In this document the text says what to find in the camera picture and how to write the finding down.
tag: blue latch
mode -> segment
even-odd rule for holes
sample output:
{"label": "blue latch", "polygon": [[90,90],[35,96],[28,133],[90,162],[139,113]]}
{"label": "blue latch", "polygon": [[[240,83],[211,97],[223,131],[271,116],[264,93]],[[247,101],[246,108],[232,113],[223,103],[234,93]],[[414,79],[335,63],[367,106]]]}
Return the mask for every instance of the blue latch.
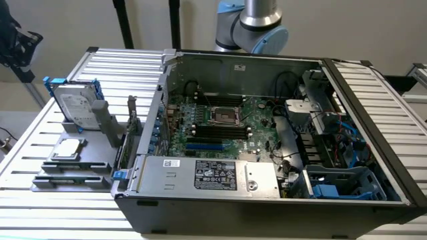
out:
{"label": "blue latch", "polygon": [[128,173],[126,171],[115,171],[112,174],[112,180],[123,181],[127,179]]}
{"label": "blue latch", "polygon": [[102,84],[100,81],[95,78],[95,80],[92,80],[92,84],[95,86],[95,91],[96,91],[96,98],[99,100],[104,100],[104,94],[103,94],[103,90],[102,90]]}

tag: cable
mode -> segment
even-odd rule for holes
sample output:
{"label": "cable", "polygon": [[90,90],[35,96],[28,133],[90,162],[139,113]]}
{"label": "cable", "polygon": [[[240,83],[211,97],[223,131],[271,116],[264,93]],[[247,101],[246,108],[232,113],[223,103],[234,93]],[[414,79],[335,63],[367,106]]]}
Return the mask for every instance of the cable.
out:
{"label": "cable", "polygon": [[271,114],[272,114],[272,115],[275,115],[275,109],[276,109],[278,107],[279,107],[279,108],[283,108],[283,110],[287,111],[286,106],[283,106],[283,105],[274,105],[274,107],[272,107],[272,109],[271,109]]}
{"label": "cable", "polygon": [[278,74],[278,76],[275,77],[275,81],[274,81],[274,100],[276,100],[276,96],[278,96],[278,81],[279,78],[283,74],[292,74],[296,77],[296,80],[300,78],[295,72],[292,71],[283,71]]}
{"label": "cable", "polygon": [[288,158],[288,157],[291,157],[291,156],[294,156],[294,155],[296,155],[296,154],[300,154],[300,152],[298,151],[298,152],[294,152],[294,153],[291,153],[291,154],[288,154],[288,155],[286,155],[286,156],[283,156],[282,158],[284,159],[284,158]]}
{"label": "cable", "polygon": [[370,161],[372,157],[372,154],[371,154],[372,150],[371,150],[370,144],[366,144],[366,147],[367,147],[367,161]]}
{"label": "cable", "polygon": [[242,103],[239,104],[238,108],[242,107],[243,104],[246,104],[247,102],[250,102],[250,101],[252,100],[252,98],[254,98],[254,97],[251,96],[246,101],[242,101]]}
{"label": "cable", "polygon": [[186,90],[187,90],[188,84],[191,84],[191,83],[195,83],[195,84],[199,85],[199,82],[198,82],[196,79],[190,79],[190,80],[186,82],[186,84],[184,84],[184,88],[183,88],[183,92],[182,92],[182,95],[183,95],[183,96],[187,96]]}
{"label": "cable", "polygon": [[248,116],[252,114],[255,112],[255,110],[254,111],[251,111],[242,119],[240,119],[240,122],[244,120],[244,119],[247,119],[248,118]]}
{"label": "cable", "polygon": [[11,138],[13,138],[16,141],[19,140],[4,127],[0,127],[0,129],[7,132],[7,134],[11,136]]}
{"label": "cable", "polygon": [[206,92],[203,91],[200,85],[199,85],[199,87],[200,87],[199,90],[202,91],[202,94],[203,94],[203,96],[204,96],[204,98],[206,98],[206,101],[207,101],[207,103],[208,103],[208,106],[212,107],[211,102],[210,102],[210,99],[208,99],[208,96],[206,95]]}

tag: metal table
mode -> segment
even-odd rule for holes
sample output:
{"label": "metal table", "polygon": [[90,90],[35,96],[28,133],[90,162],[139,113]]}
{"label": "metal table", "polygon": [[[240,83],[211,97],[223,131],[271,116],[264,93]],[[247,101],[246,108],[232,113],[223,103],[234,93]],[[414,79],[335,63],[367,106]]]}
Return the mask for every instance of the metal table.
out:
{"label": "metal table", "polygon": [[[162,74],[162,57],[162,51],[100,48],[98,52],[83,56],[68,79],[98,78],[110,102],[110,112],[120,122],[128,118],[128,95],[139,96],[138,113],[144,122],[151,92]],[[63,119],[60,109],[51,99],[0,163],[0,239],[200,239],[198,236],[140,236],[134,232],[110,193],[30,191],[42,162],[64,130],[60,124]],[[426,189],[427,194],[427,183],[422,181],[427,179],[427,170],[416,166],[412,171],[419,180],[418,185]],[[424,240],[427,216],[406,225],[383,225],[359,239]]]}

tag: metal stand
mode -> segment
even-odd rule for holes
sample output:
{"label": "metal stand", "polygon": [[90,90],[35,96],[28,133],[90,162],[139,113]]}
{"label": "metal stand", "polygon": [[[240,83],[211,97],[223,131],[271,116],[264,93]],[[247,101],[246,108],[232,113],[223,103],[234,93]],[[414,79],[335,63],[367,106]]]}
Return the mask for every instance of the metal stand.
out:
{"label": "metal stand", "polygon": [[127,49],[135,49],[126,0],[112,0],[112,4],[115,12],[118,13],[124,47]]}
{"label": "metal stand", "polygon": [[3,141],[0,139],[0,151],[4,153],[4,155],[7,155],[9,153],[11,149],[12,149],[12,146],[11,146],[8,140]]}
{"label": "metal stand", "polygon": [[30,83],[23,83],[30,95],[32,96],[36,104],[39,105],[39,107],[43,109],[43,107],[47,105],[47,101],[43,98],[36,86],[30,82]]}
{"label": "metal stand", "polygon": [[172,48],[182,49],[180,0],[168,0]]}

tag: power supply label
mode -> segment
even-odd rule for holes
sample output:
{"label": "power supply label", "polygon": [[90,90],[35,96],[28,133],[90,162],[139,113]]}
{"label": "power supply label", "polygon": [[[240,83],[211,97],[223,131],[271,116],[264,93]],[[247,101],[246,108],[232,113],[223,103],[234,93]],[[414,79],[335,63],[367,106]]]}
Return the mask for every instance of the power supply label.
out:
{"label": "power supply label", "polygon": [[238,190],[234,161],[195,161],[194,187],[202,190]]}

